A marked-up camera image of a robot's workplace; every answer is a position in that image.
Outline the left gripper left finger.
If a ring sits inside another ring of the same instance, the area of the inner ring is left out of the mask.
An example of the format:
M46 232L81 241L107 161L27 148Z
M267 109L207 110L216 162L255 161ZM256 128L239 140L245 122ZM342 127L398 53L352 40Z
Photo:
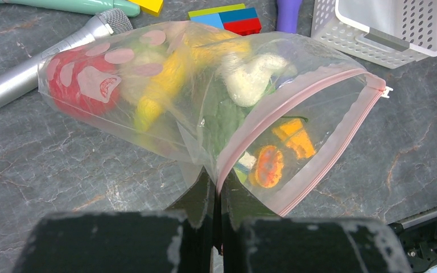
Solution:
M205 170L164 210L43 217L14 272L212 272L215 186Z

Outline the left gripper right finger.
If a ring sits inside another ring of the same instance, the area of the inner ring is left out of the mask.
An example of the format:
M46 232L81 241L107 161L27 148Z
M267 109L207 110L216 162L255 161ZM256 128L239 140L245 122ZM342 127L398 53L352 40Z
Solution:
M283 218L230 172L220 191L225 272L410 272L392 229L370 218Z

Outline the clear polka dot zip bag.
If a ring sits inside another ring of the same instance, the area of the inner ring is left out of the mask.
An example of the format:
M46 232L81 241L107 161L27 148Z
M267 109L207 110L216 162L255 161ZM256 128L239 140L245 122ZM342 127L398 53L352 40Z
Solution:
M234 172L285 216L338 161L386 82L284 32L162 22L56 53L38 90L58 111L165 158Z

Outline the yellow toy banana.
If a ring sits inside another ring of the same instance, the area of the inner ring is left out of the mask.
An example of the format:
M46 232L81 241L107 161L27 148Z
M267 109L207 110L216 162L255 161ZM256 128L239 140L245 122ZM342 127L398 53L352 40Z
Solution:
M152 76L138 99L134 125L138 131L148 131L164 113L164 105L174 100L187 76L207 65L217 64L227 53L247 55L250 43L227 31L207 34L184 34L184 48L174 50L163 64L160 74Z

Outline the red toy apple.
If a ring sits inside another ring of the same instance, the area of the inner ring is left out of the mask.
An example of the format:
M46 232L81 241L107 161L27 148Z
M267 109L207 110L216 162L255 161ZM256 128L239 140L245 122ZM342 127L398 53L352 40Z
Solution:
M117 106L117 66L95 49L73 49L55 55L47 65L48 94L73 117L103 115Z

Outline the orange round toy slice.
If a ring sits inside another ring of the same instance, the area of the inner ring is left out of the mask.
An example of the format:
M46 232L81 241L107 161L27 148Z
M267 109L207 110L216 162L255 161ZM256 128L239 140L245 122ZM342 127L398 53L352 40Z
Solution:
M283 153L279 148L264 146L259 150L253 179L262 188L272 188L280 182L284 166Z

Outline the green white blue brick stack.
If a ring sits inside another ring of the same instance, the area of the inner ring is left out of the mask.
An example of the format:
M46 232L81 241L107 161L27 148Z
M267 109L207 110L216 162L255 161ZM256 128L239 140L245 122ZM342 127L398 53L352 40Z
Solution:
M239 158L237 163L234 165L233 169L241 184L244 184L247 181L248 176L254 168L256 161L257 158L254 155L245 151Z

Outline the orange stepped brick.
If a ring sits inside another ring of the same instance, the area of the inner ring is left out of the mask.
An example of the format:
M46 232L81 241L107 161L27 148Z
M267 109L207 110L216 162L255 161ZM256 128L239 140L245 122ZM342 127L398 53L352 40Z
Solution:
M303 119L293 118L272 129L282 143L295 152L297 159L308 159L316 154L314 145L307 134Z

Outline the blue red green brick stack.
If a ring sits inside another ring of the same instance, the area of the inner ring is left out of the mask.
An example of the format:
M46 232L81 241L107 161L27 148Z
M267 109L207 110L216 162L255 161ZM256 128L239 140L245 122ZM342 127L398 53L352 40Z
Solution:
M244 3L188 12L191 21L224 29L241 36L258 34L262 30L255 8Z

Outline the purple toy microphone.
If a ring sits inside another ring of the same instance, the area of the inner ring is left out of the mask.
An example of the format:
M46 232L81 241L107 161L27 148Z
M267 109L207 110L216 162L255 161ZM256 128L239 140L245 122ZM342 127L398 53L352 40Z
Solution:
M299 10L302 0L276 0L276 31L290 34L297 33Z

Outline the yellow small brick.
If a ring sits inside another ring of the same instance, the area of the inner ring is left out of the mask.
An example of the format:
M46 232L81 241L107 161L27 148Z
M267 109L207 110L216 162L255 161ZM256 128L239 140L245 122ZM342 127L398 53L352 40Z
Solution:
M129 0L138 5L142 11L153 16L160 16L164 0Z

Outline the silver toy microphone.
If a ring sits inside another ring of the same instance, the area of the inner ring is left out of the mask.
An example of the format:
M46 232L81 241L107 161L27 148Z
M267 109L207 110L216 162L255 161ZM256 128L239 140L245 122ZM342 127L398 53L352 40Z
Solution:
M38 66L48 57L132 29L130 19L121 9L96 14L81 29L0 75L0 108L37 88Z

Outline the white perforated plastic basket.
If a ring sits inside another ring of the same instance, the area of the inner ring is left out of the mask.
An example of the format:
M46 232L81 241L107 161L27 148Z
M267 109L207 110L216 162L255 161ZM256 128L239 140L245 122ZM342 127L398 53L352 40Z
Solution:
M396 69L437 56L437 1L318 0L311 37L343 53Z

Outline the mint green toy microphone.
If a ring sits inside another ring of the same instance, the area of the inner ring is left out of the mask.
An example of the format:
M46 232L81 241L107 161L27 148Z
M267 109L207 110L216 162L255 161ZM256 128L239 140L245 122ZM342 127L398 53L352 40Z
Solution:
M136 17L141 12L137 4L119 0L0 0L0 4L25 5L88 15L114 8L122 10L128 17Z

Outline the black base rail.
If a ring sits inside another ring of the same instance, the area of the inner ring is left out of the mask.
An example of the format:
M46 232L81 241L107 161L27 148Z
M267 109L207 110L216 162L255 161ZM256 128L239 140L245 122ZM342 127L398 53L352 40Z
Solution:
M413 272L437 272L437 206L389 224Z

